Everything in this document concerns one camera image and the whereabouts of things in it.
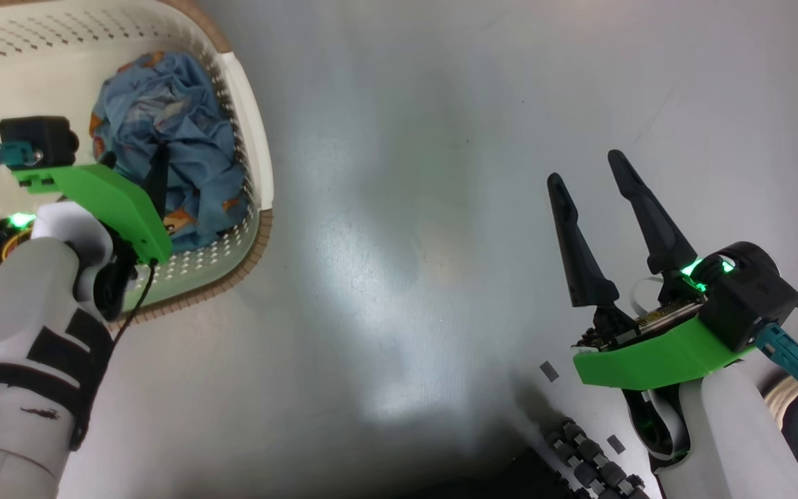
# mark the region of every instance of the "laundry basket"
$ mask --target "laundry basket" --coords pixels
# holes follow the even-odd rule
[[[263,255],[273,221],[272,163],[248,79],[230,42],[191,0],[0,0],[0,120],[66,116],[80,138],[77,164],[95,162],[87,130],[102,83],[120,66],[162,50],[193,54],[211,76],[253,202],[242,224],[217,243],[159,265],[140,322],[234,287]],[[28,195],[0,168],[0,218],[53,201]],[[139,271],[126,310],[145,286],[146,271]]]

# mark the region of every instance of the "green bracket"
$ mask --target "green bracket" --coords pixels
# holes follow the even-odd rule
[[[734,353],[695,317],[642,343],[577,354],[574,367],[586,385],[645,391],[700,379],[751,350]]]
[[[150,196],[105,165],[12,170],[12,174],[32,195],[69,197],[130,243],[143,264],[153,259],[164,264],[171,257],[171,237]]]

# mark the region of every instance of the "crumpled blue fabric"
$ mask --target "crumpled blue fabric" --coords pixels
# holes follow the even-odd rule
[[[242,222],[245,168],[211,79],[188,54],[153,53],[104,82],[91,115],[94,155],[142,184],[159,143],[170,152],[164,224],[175,252],[195,250]]]

